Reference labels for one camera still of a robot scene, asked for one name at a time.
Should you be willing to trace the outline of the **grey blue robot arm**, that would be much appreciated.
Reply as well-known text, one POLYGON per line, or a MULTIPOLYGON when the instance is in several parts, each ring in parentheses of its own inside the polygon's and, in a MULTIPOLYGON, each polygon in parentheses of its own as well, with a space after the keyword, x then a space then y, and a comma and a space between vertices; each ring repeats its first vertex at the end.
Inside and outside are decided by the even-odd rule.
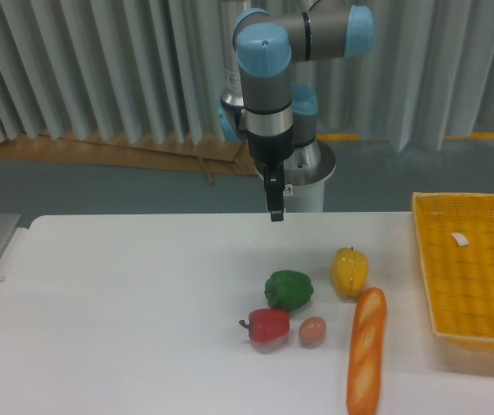
POLYGON ((282 16, 249 1, 218 6, 226 75, 221 131, 247 142, 273 222, 288 213, 320 213, 336 157, 317 138, 318 96, 293 81, 292 65, 367 54, 375 38, 373 13, 365 5, 323 1, 282 16))

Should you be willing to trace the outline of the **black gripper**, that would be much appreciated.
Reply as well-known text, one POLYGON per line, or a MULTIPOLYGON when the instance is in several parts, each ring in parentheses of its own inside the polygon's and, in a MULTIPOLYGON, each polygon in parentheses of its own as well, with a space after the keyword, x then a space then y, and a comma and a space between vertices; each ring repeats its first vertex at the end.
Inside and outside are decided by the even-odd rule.
POLYGON ((273 136, 262 136, 247 130, 247 141, 256 171, 263 176, 266 207, 271 221, 283 221, 285 213, 284 161, 294 151, 293 128, 290 127, 273 136))

